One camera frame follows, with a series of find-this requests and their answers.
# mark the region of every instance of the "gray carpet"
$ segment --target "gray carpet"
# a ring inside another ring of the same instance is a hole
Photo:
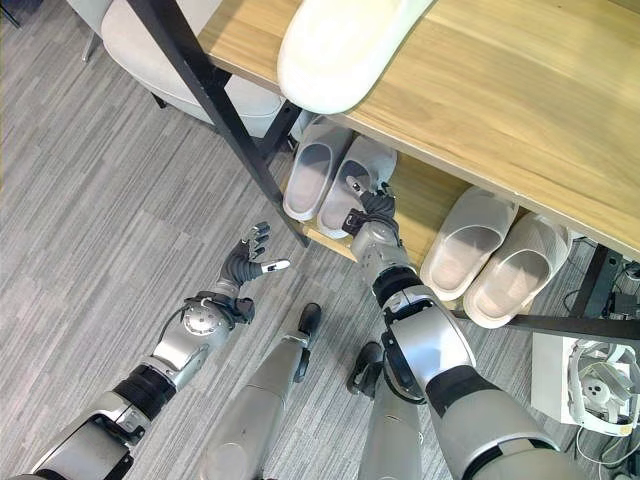
[[[36,11],[17,3],[23,28],[3,22],[0,32],[0,478],[27,471],[56,431],[151,351],[181,300],[212,285],[222,253],[268,220],[268,255],[293,266],[243,291],[257,303],[254,323],[238,327],[163,411],[128,478],[194,478],[225,404],[315,301],[324,323],[266,474],[355,479],[371,403],[349,395],[344,381],[360,346],[382,328],[357,266],[319,245],[298,246],[224,141],[175,109],[158,109],[101,47],[83,64],[89,31],[64,1]],[[279,178],[290,160],[282,153],[274,161]],[[565,268],[537,310],[562,309],[558,299],[579,282],[590,253],[584,243],[576,248],[578,266]],[[530,334],[463,329],[481,373],[528,405]],[[569,442],[574,427],[529,410]],[[450,478],[426,408],[422,428],[424,478]],[[585,440],[593,452],[603,441]]]

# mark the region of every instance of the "white slipper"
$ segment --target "white slipper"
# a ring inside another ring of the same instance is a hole
[[[420,278],[440,300],[458,298],[504,242],[518,205],[471,187],[456,201],[422,263]]]
[[[283,207],[291,218],[310,220],[333,180],[353,131],[339,127],[326,117],[315,118],[302,134],[284,193]]]
[[[278,56],[285,97],[338,113],[371,89],[413,24],[434,0],[305,0]]]
[[[465,312],[485,328],[508,323],[549,283],[570,250],[566,227],[528,213],[465,293]]]
[[[392,148],[358,136],[340,164],[327,198],[320,207],[318,230],[330,238],[346,237],[347,232],[342,230],[342,224],[349,211],[352,208],[362,210],[360,199],[347,185],[347,177],[356,178],[365,188],[375,192],[382,182],[391,178],[396,159],[397,153]]]

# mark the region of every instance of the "wooden shelf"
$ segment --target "wooden shelf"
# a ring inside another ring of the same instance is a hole
[[[214,64],[278,92],[300,1],[225,0],[198,39]],[[638,18],[604,0],[439,0],[369,95],[334,119],[640,259]],[[455,187],[398,182],[432,196],[412,209],[402,203],[413,192],[400,199],[415,259]]]
[[[396,195],[400,236],[411,262],[419,268],[449,210],[470,185],[403,153],[398,154],[389,183]],[[312,240],[355,260],[349,250],[350,236],[339,240],[325,237],[315,221],[307,222],[304,230]]]

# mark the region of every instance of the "headset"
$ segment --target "headset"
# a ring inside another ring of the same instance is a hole
[[[629,365],[629,375],[617,365]],[[640,367],[628,345],[578,340],[569,356],[569,412],[587,430],[626,437],[638,425]],[[629,414],[621,414],[628,405]]]

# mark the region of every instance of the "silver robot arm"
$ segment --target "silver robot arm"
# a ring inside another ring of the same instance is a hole
[[[133,464],[130,449],[162,407],[226,342],[236,323],[253,319],[253,301],[237,298],[242,284],[289,266],[288,260],[253,262],[264,252],[269,230],[266,223],[253,227],[226,258],[213,290],[185,300],[165,324],[151,355],[60,432],[30,474],[13,480],[123,478]]]
[[[367,212],[351,210],[343,229],[384,313],[384,378],[404,400],[429,404],[453,478],[584,478],[521,405],[477,373],[456,319],[411,266],[390,191],[347,182]]]

